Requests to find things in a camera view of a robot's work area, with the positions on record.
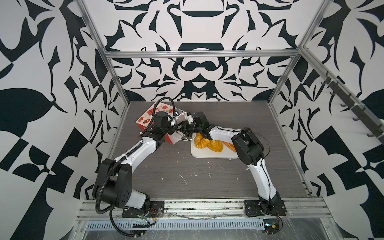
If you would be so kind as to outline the yellow oval fake bread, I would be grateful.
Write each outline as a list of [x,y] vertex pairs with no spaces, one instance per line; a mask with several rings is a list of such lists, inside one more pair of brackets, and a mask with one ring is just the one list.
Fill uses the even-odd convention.
[[223,151],[223,142],[222,141],[210,141],[208,143],[207,147],[215,153],[221,153]]

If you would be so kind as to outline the yellow twisted ring bread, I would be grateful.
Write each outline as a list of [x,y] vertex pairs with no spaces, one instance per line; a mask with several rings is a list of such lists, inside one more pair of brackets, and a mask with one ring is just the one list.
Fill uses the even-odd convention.
[[210,144],[210,140],[203,138],[200,133],[196,133],[194,145],[197,149],[204,149]]

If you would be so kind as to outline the orange croissant fake bread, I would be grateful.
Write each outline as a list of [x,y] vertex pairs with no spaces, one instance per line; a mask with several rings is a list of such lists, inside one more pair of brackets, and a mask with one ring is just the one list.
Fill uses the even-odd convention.
[[227,142],[223,142],[223,144],[229,148],[232,152],[236,153],[236,149],[235,149],[235,146],[233,144],[230,144],[230,143],[227,143]]

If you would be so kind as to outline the red white paper bag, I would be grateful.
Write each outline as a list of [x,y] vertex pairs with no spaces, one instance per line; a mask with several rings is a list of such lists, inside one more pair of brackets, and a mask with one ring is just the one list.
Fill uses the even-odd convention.
[[136,124],[144,137],[159,135],[165,142],[175,145],[182,138],[177,128],[187,118],[187,112],[171,104],[158,103],[152,104],[136,120]]

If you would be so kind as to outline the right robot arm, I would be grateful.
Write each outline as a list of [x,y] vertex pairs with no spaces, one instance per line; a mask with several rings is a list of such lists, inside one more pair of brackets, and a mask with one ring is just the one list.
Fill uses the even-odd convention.
[[265,148],[256,134],[248,127],[236,130],[210,124],[203,112],[187,113],[184,118],[178,121],[178,129],[185,136],[201,134],[204,139],[234,145],[238,158],[248,166],[256,182],[261,212],[270,215],[281,198],[265,164]]

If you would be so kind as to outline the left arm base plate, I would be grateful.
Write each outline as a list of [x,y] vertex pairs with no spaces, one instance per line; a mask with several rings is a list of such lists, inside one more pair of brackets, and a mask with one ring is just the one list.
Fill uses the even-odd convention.
[[164,201],[146,201],[141,209],[128,208],[124,209],[122,213],[123,218],[138,218],[144,215],[147,218],[161,217],[164,213]]

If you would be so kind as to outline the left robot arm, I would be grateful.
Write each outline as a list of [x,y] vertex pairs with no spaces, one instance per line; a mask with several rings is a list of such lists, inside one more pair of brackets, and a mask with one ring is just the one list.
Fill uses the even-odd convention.
[[101,215],[113,208],[133,208],[145,212],[149,208],[148,195],[133,189],[135,169],[165,141],[167,134],[177,129],[177,116],[155,113],[152,124],[140,140],[126,153],[115,159],[102,161],[93,189],[96,213]]

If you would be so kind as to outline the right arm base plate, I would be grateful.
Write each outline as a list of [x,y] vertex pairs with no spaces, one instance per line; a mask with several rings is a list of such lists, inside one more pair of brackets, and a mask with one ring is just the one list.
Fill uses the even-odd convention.
[[281,199],[271,201],[245,200],[245,214],[248,217],[286,216],[286,206]]

